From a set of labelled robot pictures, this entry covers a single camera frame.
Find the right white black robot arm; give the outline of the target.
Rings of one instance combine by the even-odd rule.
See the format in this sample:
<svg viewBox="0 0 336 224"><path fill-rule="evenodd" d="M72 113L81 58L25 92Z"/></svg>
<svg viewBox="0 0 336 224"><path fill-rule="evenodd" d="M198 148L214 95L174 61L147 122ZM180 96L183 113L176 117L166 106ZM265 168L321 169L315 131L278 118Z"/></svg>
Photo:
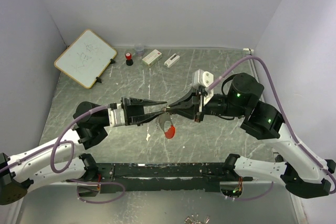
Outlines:
<svg viewBox="0 0 336 224"><path fill-rule="evenodd" d="M206 91L213 82L210 72L194 72L188 94L168 105L165 112L195 122L203 121L205 115L243 119L240 127L245 133L270 146L284 159L264 162L229 154L223 166L223 176L227 180L268 180L305 199L330 194L331 183L327 176L334 173L335 162L312 154L298 137L291 135L283 115L260 100L264 90L262 84L247 73L234 74L224 80L230 83L228 93L215 94Z"/></svg>

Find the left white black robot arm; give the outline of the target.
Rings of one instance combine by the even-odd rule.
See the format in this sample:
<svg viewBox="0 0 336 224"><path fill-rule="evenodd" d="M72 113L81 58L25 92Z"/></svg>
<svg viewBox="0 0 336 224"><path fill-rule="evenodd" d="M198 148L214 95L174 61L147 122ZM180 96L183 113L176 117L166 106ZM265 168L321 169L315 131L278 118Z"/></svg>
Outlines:
<svg viewBox="0 0 336 224"><path fill-rule="evenodd" d="M106 127L140 126L163 111L145 113L144 107L161 101L123 98L120 103L81 102L73 121L54 140L32 150L8 156L1 153L1 205L12 204L29 192L63 180L92 184L98 168L84 153L106 137Z"/></svg>

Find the red carabiner keyring with keys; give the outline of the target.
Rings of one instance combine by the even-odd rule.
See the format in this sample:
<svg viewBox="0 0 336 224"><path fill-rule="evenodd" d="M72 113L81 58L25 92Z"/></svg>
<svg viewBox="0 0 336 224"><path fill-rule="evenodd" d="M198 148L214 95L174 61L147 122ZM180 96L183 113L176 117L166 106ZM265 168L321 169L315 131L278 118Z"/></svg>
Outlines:
<svg viewBox="0 0 336 224"><path fill-rule="evenodd" d="M170 140L174 137L176 129L173 124L171 114L167 111L167 107L162 108L163 114L156 118L156 125L161 130L166 139Z"/></svg>

